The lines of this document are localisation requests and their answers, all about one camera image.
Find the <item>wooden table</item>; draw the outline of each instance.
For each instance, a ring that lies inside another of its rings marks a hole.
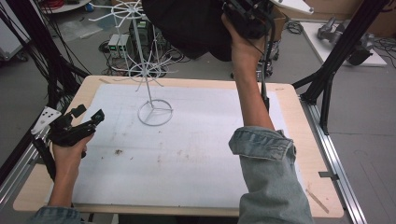
[[[164,86],[191,88],[223,88],[235,89],[233,81],[214,81],[196,79],[162,78]],[[80,104],[89,107],[96,90],[101,84],[137,85],[136,82],[124,77],[86,77],[69,108]],[[318,149],[314,135],[309,127],[304,111],[294,88],[290,84],[267,84],[268,91],[274,91],[278,98],[283,118],[288,126],[290,137],[298,150],[297,163],[303,176],[305,193],[311,206],[313,217],[341,217],[344,211],[330,178],[321,178],[318,172],[327,168]],[[81,118],[73,120],[78,125]],[[45,205],[51,180],[44,165],[37,164],[25,182],[20,194],[14,202],[18,211],[36,211]],[[159,207],[159,206],[120,206],[75,204],[81,212],[91,213],[123,213],[123,214],[161,214],[186,216],[228,216],[237,217],[237,209],[224,208],[189,208],[189,207]]]

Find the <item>concrete floor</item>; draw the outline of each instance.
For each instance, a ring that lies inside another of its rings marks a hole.
[[[92,24],[104,11],[89,14],[74,10],[57,15],[58,22],[80,21]],[[81,62],[93,73],[106,69],[106,59],[99,45],[115,34],[112,21],[97,23],[104,31],[88,39],[76,39],[67,44]],[[293,83],[320,68],[320,61],[304,35],[282,34],[280,55],[274,62],[274,74],[268,82]],[[211,55],[177,63],[171,67],[177,73],[166,77],[231,80],[230,63],[221,63]],[[44,107],[47,84],[32,61],[11,61],[0,68],[0,164],[19,143]],[[297,90],[303,93],[306,87]],[[342,66],[333,81],[329,114],[329,132],[344,165],[346,174],[368,223],[396,223],[396,69],[386,67]],[[20,223],[32,213],[16,212],[13,199],[0,211],[0,223]],[[111,223],[111,215],[99,215],[96,223]],[[349,223],[340,219],[317,218],[317,223]]]

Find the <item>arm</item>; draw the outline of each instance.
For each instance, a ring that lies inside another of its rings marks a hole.
[[[38,210],[27,223],[29,224],[79,224],[79,211],[71,208],[73,188],[78,177],[78,167],[81,162],[81,152],[87,149],[87,143],[93,135],[82,139],[72,147],[53,145],[56,165],[56,176],[48,206]]]
[[[239,208],[239,223],[312,223],[308,200],[294,170],[295,147],[282,132],[275,132],[262,101],[256,67],[264,38],[242,38],[223,15],[232,38],[233,73],[245,127],[230,140],[233,154],[240,156],[248,193]]]

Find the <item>denim sleeve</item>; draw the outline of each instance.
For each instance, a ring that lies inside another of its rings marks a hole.
[[[239,224],[313,223],[294,169],[295,147],[281,131],[237,129],[229,143],[239,155],[248,193],[239,204]]]
[[[31,217],[27,224],[81,224],[78,210],[70,207],[44,206]]]

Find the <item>metal rail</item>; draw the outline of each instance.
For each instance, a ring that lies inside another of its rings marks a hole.
[[[41,131],[37,136],[44,137],[49,128]],[[0,186],[0,212],[7,204],[9,198],[12,196],[17,187],[24,181],[25,177],[35,166],[35,161],[39,158],[37,150],[33,144],[29,144],[21,158],[15,164],[3,184]]]
[[[343,164],[341,163],[337,151],[335,150],[334,144],[332,143],[332,139],[329,135],[323,132],[322,128],[320,127],[320,112],[318,110],[318,107],[316,105],[308,104],[306,104],[306,106],[311,115],[314,127],[318,132],[318,137],[320,139],[323,152],[326,155],[327,163],[330,165],[331,172],[338,177],[333,182],[339,189],[339,192],[343,199],[343,203],[349,213],[352,222],[356,224],[367,223],[366,218],[361,211],[361,206],[359,205],[358,199],[356,198],[355,193],[353,192],[353,189],[348,181]]]

